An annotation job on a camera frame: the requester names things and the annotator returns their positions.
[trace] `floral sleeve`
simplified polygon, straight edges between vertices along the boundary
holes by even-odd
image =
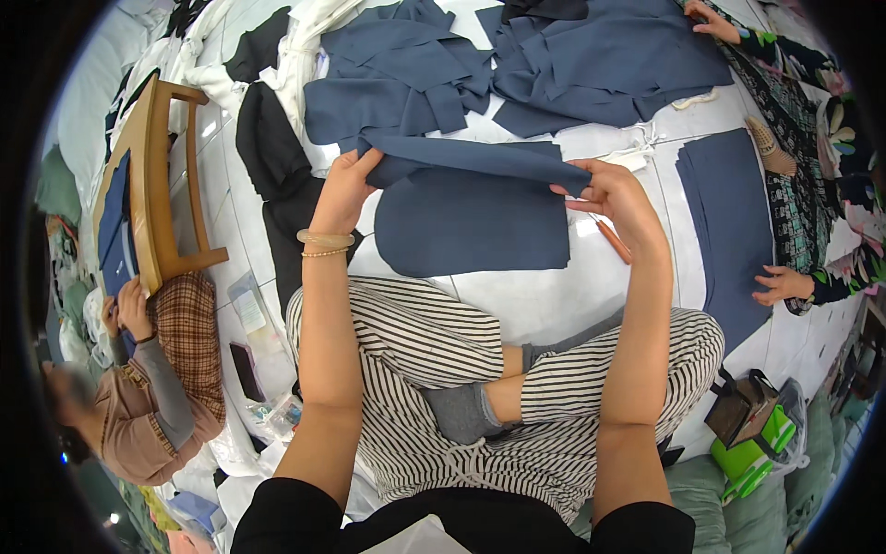
[[[815,291],[809,297],[813,304],[836,302],[874,283],[886,281],[886,261],[880,245],[862,242],[861,246],[812,273]]]
[[[742,38],[742,49],[773,70],[840,96],[848,89],[836,62],[826,54],[775,33],[757,31],[730,21]]]

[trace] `wooden table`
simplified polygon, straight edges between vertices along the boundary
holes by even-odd
[[[172,224],[169,200],[168,126],[172,99],[188,103],[185,131],[190,215],[198,252],[180,256]],[[208,268],[228,260],[227,248],[209,248],[197,175],[197,104],[209,101],[202,91],[161,81],[154,75],[136,101],[120,133],[105,174],[93,212],[92,224],[98,241],[98,223],[105,211],[105,195],[120,158],[129,151],[130,224],[136,249],[142,287],[151,295],[165,280],[189,271]]]

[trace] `hand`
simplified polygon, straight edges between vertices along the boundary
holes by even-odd
[[[120,322],[129,329],[136,342],[149,339],[154,334],[154,326],[148,319],[147,303],[148,299],[144,296],[138,275],[117,294]]]
[[[649,203],[643,186],[625,167],[600,160],[572,160],[567,163],[590,171],[591,183],[581,192],[582,200],[566,200],[566,207],[580,212],[605,215],[615,223],[615,230],[631,253],[657,249],[667,252],[665,231],[656,210]],[[551,191],[567,195],[559,184]]]
[[[324,235],[349,235],[360,220],[366,198],[376,191],[366,184],[366,176],[384,154],[375,148],[358,158],[352,150],[338,156],[323,184],[310,231]]]
[[[724,43],[740,44],[742,42],[738,29],[732,23],[726,21],[723,16],[705,5],[702,0],[689,0],[689,2],[686,2],[683,13],[696,21],[700,18],[705,18],[708,21],[707,23],[699,23],[692,27],[695,33],[714,35]]]
[[[797,273],[791,268],[781,265],[765,265],[763,269],[775,277],[763,277],[757,275],[754,280],[761,285],[769,287],[765,293],[753,293],[754,300],[764,306],[772,306],[779,300],[786,298],[808,299],[815,291],[815,281],[812,276]]]
[[[105,303],[102,304],[102,323],[108,330],[108,336],[116,339],[120,334],[120,326],[117,324],[117,315],[119,310],[113,305],[113,296],[105,296]]]

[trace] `bag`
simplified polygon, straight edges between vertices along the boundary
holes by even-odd
[[[725,382],[722,386],[711,385],[717,400],[704,423],[730,449],[760,434],[775,410],[779,394],[761,370],[750,370],[746,377],[736,380],[720,366],[719,375]]]

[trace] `black shirt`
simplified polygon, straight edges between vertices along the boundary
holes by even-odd
[[[696,532],[696,523],[682,511],[641,502],[603,518],[588,544],[541,500],[486,488],[427,490],[339,529],[342,512],[331,496],[304,481],[274,478],[256,489],[231,552],[362,552],[429,514],[436,514],[450,536],[477,554],[689,554]]]

